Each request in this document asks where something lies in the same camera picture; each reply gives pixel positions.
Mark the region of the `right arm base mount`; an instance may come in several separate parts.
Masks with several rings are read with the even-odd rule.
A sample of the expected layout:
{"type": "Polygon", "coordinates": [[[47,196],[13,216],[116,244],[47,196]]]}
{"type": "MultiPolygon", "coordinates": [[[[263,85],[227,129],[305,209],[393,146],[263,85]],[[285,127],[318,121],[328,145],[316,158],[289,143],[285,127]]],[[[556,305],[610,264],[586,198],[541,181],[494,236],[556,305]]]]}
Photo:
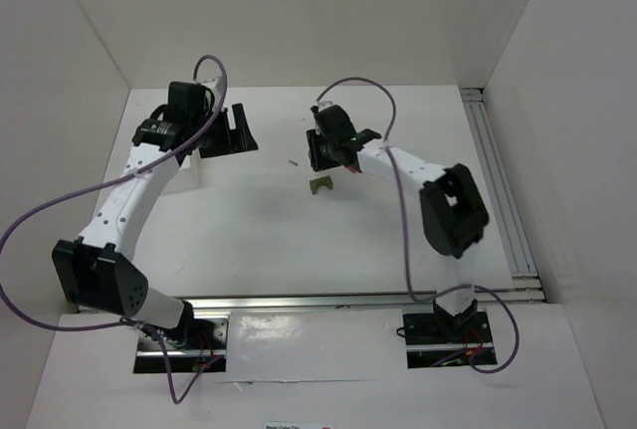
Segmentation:
{"type": "Polygon", "coordinates": [[[438,328],[433,314],[404,314],[403,326],[395,332],[405,342],[409,369],[468,366],[473,356],[477,365],[498,363],[485,312],[451,334],[438,328]]]}

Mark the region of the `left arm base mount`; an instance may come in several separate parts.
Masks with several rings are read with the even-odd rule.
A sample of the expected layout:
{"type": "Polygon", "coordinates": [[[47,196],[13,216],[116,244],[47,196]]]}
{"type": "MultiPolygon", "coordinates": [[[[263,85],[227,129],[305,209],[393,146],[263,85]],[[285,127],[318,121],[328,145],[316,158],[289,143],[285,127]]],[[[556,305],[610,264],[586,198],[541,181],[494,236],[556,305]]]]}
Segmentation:
{"type": "Polygon", "coordinates": [[[164,354],[172,373],[224,373],[227,367],[227,317],[197,319],[188,333],[144,326],[138,334],[132,372],[165,374],[164,354]]]}

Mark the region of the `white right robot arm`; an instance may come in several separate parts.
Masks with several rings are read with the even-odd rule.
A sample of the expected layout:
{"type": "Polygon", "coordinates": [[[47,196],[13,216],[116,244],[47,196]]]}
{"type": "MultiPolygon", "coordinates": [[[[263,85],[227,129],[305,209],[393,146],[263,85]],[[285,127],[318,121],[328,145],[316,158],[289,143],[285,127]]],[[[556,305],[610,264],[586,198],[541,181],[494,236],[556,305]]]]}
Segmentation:
{"type": "Polygon", "coordinates": [[[411,273],[406,198],[417,200],[424,238],[439,256],[460,260],[484,238],[490,216],[471,170],[420,159],[388,142],[380,133],[358,131],[340,106],[330,102],[311,107],[315,127],[306,132],[311,168],[315,172],[343,167],[396,186],[403,238],[404,280],[415,303],[411,273]]]}

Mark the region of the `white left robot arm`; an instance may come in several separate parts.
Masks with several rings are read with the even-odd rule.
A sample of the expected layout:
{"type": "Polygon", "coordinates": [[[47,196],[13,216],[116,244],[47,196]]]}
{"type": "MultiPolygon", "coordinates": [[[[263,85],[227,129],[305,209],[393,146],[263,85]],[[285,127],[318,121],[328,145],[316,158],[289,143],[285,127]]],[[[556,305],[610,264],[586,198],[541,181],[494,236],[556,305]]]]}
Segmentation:
{"type": "Polygon", "coordinates": [[[213,324],[195,317],[190,303],[154,289],[133,258],[151,210],[187,157],[257,149],[243,107],[223,107],[225,87],[220,77],[202,84],[172,82],[166,104],[136,128],[121,174],[125,181],[112,188],[75,240],[61,240],[52,251],[69,303],[147,324],[177,348],[213,331],[213,324]]]}

